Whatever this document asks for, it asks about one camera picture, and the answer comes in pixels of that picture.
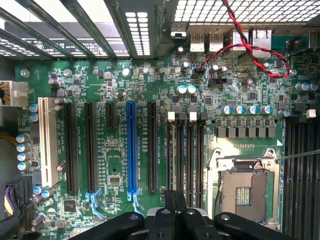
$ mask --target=motherboard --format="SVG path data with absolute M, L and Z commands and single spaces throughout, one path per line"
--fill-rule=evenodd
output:
M 286 118 L 320 103 L 320 55 L 287 55 L 290 39 L 272 37 L 295 70 L 285 79 L 227 54 L 202 76 L 193 70 L 205 56 L 175 51 L 159 60 L 18 61 L 29 101 L 18 127 L 29 149 L 17 164 L 35 185 L 43 224 L 34 231 L 65 240 L 125 212 L 146 216 L 164 206 L 165 190 L 184 191 L 210 218 L 231 212 L 280 231 L 284 161 L 256 159 L 283 157 Z M 264 66 L 285 71 L 276 57 Z

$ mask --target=white pci slot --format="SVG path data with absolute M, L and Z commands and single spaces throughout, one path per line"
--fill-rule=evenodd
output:
M 56 111 L 53 110 L 54 106 L 53 98 L 38 98 L 41 180 L 43 187 L 52 187 L 59 181 L 59 174 L 56 169 L 58 165 L 58 144 L 57 118 Z

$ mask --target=cpu power connector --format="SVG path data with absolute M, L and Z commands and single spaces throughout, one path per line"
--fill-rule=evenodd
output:
M 43 187 L 52 187 L 59 181 L 56 169 L 58 165 L 57 118 L 53 110 L 55 104 L 51 97 L 39 97 L 39 132 L 41 180 Z
M 28 85 L 15 81 L 0 81 L 0 107 L 27 107 Z

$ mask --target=green circuit board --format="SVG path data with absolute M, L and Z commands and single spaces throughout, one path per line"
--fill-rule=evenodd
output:
M 272 48 L 283 52 L 285 49 L 284 36 L 273 37 Z M 77 129 L 77 149 L 78 149 L 78 172 L 79 191 L 69 193 L 67 191 L 66 173 L 59 173 L 59 183 L 54 186 L 52 196 L 53 203 L 45 204 L 41 202 L 36 206 L 36 213 L 46 215 L 45 226 L 40 230 L 45 239 L 62 240 L 74 236 L 87 228 L 100 224 L 107 219 L 112 219 L 124 212 L 134 211 L 133 202 L 127 200 L 128 190 L 128 149 L 127 149 L 127 119 L 126 102 L 132 101 L 137 106 L 137 186 L 141 193 L 138 196 L 138 210 L 144 215 L 148 210 L 155 207 L 164 206 L 163 191 L 167 189 L 167 134 L 168 134 L 168 112 L 173 111 L 175 106 L 181 109 L 182 113 L 187 113 L 190 107 L 196 109 L 198 116 L 200 113 L 207 113 L 208 120 L 205 121 L 203 146 L 203 171 L 204 190 L 203 208 L 206 211 L 207 205 L 207 166 L 215 148 L 220 148 L 225 156 L 241 157 L 261 157 L 266 148 L 273 148 L 278 157 L 284 154 L 285 121 L 278 116 L 279 104 L 285 109 L 291 110 L 294 103 L 315 103 L 319 101 L 319 96 L 314 93 L 300 93 L 295 89 L 296 83 L 313 81 L 319 77 L 317 64 L 320 57 L 314 54 L 303 55 L 302 57 L 288 58 L 291 67 L 298 71 L 295 77 L 286 79 L 269 79 L 263 73 L 258 72 L 256 67 L 250 62 L 238 64 L 236 58 L 218 58 L 212 61 L 220 66 L 228 67 L 228 71 L 222 76 L 232 80 L 232 84 L 208 88 L 209 74 L 205 74 L 199 79 L 191 78 L 191 70 L 199 65 L 204 59 L 203 56 L 170 55 L 160 60 L 100 60 L 100 61 L 21 61 L 16 65 L 16 80 L 28 84 L 29 103 L 36 104 L 38 98 L 52 97 L 52 88 L 48 85 L 48 79 L 56 75 L 61 82 L 60 89 L 64 90 L 65 98 L 68 102 L 75 103 L 76 106 L 76 129 Z M 190 67 L 186 72 L 181 73 L 181 64 L 190 61 Z M 282 71 L 275 68 L 276 59 L 269 61 L 269 67 L 273 72 Z M 28 78 L 23 78 L 20 71 L 27 69 L 30 72 Z M 64 77 L 63 71 L 69 69 L 71 77 Z M 122 75 L 123 69 L 130 69 L 130 76 Z M 105 80 L 99 77 L 99 71 L 110 72 L 112 78 Z M 255 84 L 245 87 L 241 85 L 243 78 L 237 74 L 248 74 L 246 78 L 255 79 Z M 177 94 L 178 86 L 193 85 L 196 87 L 194 95 Z M 118 98 L 118 93 L 124 93 L 125 97 Z M 148 114 L 147 103 L 155 102 L 157 110 L 157 188 L 156 192 L 150 193 L 148 190 Z M 87 165 L 86 165 L 86 138 L 85 138 L 85 103 L 96 103 L 96 135 L 97 135 L 97 161 L 98 161 L 98 186 L 101 195 L 98 197 L 98 208 L 104 219 L 99 219 L 93 214 L 90 203 L 85 201 L 87 192 Z M 110 129 L 106 127 L 106 103 L 116 104 L 117 127 Z M 224 106 L 271 106 L 271 114 L 255 115 L 247 113 L 235 115 L 223 114 Z M 31 131 L 30 111 L 19 109 L 18 122 L 21 133 Z M 56 135 L 57 138 L 58 162 L 66 160 L 65 151 L 65 126 L 63 110 L 56 114 Z M 254 137 L 224 136 L 227 129 L 233 128 L 259 128 L 265 130 L 265 135 Z M 268 137 L 269 129 L 274 130 L 274 135 Z M 40 146 L 32 144 L 33 162 L 38 162 L 25 174 L 32 174 L 40 171 Z M 187 142 L 184 145 L 185 164 L 187 162 Z M 283 175 L 280 163 L 280 180 L 278 194 L 278 218 L 277 229 L 281 229 L 282 222 L 282 194 Z M 119 178 L 115 184 L 110 181 L 110 177 Z M 186 171 L 184 171 L 183 188 L 186 190 Z M 215 176 L 213 184 L 213 195 L 216 196 L 219 187 L 219 176 Z M 265 221 L 273 217 L 273 196 L 274 182 L 273 175 L 267 175 L 267 184 L 264 197 L 266 199 Z

